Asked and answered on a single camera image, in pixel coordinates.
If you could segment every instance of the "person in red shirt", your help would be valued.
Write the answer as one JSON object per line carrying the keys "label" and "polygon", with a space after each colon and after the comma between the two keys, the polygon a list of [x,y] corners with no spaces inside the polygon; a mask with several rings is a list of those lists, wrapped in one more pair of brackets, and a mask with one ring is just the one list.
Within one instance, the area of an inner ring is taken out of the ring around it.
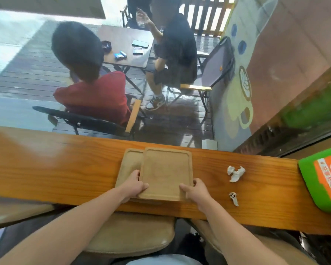
{"label": "person in red shirt", "polygon": [[100,74],[104,51],[100,39],[78,22],[62,22],[54,31],[52,51],[79,82],[56,90],[54,97],[71,113],[127,125],[131,111],[123,72]]}

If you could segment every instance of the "blue dot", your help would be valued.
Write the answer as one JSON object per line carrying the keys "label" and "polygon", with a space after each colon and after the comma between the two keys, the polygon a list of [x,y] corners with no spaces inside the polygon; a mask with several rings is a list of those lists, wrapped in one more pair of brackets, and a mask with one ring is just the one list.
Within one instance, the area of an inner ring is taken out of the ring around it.
{"label": "blue dot", "polygon": [[238,45],[238,53],[239,53],[239,55],[244,54],[245,50],[246,50],[246,42],[245,41],[241,41],[239,43],[239,45]]}
{"label": "blue dot", "polygon": [[233,26],[232,26],[232,37],[236,36],[237,30],[238,30],[237,25],[233,24]]}

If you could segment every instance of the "cup handle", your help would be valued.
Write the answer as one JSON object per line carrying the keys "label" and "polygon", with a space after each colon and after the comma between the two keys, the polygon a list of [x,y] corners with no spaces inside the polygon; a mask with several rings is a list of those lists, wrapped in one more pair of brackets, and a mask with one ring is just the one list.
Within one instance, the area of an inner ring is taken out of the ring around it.
{"label": "cup handle", "polygon": [[254,116],[254,108],[253,108],[253,104],[249,101],[247,106],[246,106],[248,109],[249,109],[249,112],[250,112],[250,116],[249,116],[249,120],[246,124],[243,123],[243,120],[241,118],[241,115],[239,116],[239,123],[240,123],[240,126],[243,128],[243,129],[247,129],[249,128],[252,120],[253,120],[253,116]]}

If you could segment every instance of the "wooden fence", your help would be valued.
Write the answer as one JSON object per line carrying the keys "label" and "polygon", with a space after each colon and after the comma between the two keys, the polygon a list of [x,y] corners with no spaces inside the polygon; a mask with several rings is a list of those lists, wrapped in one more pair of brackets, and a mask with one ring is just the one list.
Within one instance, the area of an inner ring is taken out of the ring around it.
{"label": "wooden fence", "polygon": [[221,36],[234,0],[183,0],[184,15],[198,35]]}

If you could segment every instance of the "square wooden tray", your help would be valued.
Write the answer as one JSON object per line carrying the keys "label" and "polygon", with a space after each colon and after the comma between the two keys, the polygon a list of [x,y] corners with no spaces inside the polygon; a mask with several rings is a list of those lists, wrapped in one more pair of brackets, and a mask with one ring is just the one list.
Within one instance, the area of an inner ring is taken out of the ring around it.
{"label": "square wooden tray", "polygon": [[186,201],[180,183],[193,185],[192,154],[189,151],[146,148],[143,153],[140,180],[150,187],[141,199]]}
{"label": "square wooden tray", "polygon": [[141,170],[143,150],[127,149],[121,162],[115,187],[120,186],[135,170]]}

